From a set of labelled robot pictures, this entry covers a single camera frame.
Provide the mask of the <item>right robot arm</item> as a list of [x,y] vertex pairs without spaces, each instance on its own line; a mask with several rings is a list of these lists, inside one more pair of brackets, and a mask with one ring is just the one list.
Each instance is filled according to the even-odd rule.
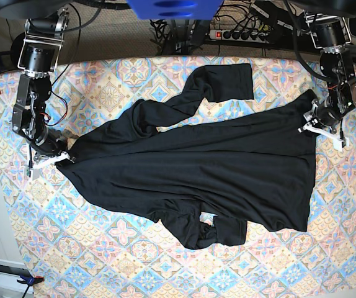
[[13,42],[11,60],[19,78],[11,126],[28,145],[28,169],[33,171],[71,157],[61,132],[49,127],[46,102],[50,75],[58,65],[68,28],[67,1],[0,1],[0,17],[25,20],[24,33]]

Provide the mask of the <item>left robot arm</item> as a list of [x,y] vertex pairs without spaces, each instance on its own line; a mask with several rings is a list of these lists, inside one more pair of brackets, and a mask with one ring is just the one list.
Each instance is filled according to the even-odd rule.
[[[297,60],[309,74],[325,81],[329,95],[323,102],[313,99],[312,108],[304,114],[306,123],[299,132],[309,131],[330,138],[336,150],[349,145],[344,136],[342,121],[356,109],[356,76],[350,53],[356,52],[346,21],[356,18],[356,1],[295,1],[303,10],[302,16],[289,16],[293,22],[293,49]],[[308,34],[320,50],[320,69],[315,72],[301,57],[298,36]]]

